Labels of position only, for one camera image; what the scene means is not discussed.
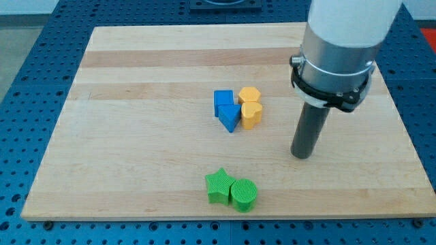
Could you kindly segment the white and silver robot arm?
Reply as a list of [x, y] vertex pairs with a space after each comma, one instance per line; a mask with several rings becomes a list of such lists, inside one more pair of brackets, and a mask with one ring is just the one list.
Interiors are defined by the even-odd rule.
[[371, 87], [375, 57], [399, 0], [312, 0], [291, 83], [316, 108], [352, 112]]

